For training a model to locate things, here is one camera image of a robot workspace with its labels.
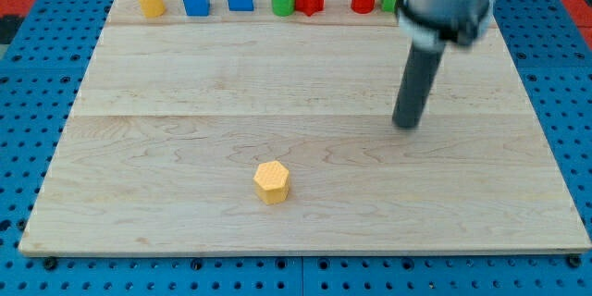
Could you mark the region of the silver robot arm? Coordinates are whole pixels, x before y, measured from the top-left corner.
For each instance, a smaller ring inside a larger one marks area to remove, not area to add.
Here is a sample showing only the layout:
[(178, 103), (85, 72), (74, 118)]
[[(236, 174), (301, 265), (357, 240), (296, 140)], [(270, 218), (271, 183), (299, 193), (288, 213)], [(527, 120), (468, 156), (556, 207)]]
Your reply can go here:
[(413, 45), (429, 52), (446, 43), (469, 47), (480, 39), (492, 20), (496, 0), (402, 0), (399, 26)]

